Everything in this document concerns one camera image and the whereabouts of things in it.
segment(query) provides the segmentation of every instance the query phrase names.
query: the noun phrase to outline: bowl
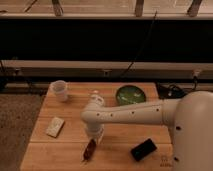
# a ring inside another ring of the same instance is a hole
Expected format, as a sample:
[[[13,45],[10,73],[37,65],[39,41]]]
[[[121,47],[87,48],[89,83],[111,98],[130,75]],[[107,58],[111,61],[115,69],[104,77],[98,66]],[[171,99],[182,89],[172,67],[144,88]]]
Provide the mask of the bowl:
[[[125,85],[116,92],[118,105],[137,104],[146,101],[146,95],[140,88],[134,85]]]

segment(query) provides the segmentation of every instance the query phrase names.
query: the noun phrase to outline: wooden tabletop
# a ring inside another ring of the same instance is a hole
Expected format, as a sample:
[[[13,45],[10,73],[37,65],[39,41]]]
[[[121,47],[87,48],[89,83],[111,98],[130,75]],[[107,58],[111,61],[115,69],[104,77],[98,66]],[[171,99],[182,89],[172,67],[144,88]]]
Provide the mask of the wooden tabletop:
[[[80,171],[80,170],[129,170],[171,171],[172,146],[164,126],[106,124],[104,137],[92,160],[82,162],[88,143],[80,113],[93,90],[104,97],[106,106],[116,106],[115,93],[128,83],[69,83],[69,100],[58,102],[48,90],[39,117],[26,150],[21,171]],[[153,83],[131,83],[144,90],[147,100],[157,100]],[[54,117],[65,120],[57,138],[45,134]],[[134,161],[130,150],[151,138],[158,149],[140,162]]]
[[[34,0],[1,0],[0,10],[24,13]],[[64,13],[104,14],[134,12],[135,0],[60,0]],[[53,13],[51,0],[37,0],[27,13]]]

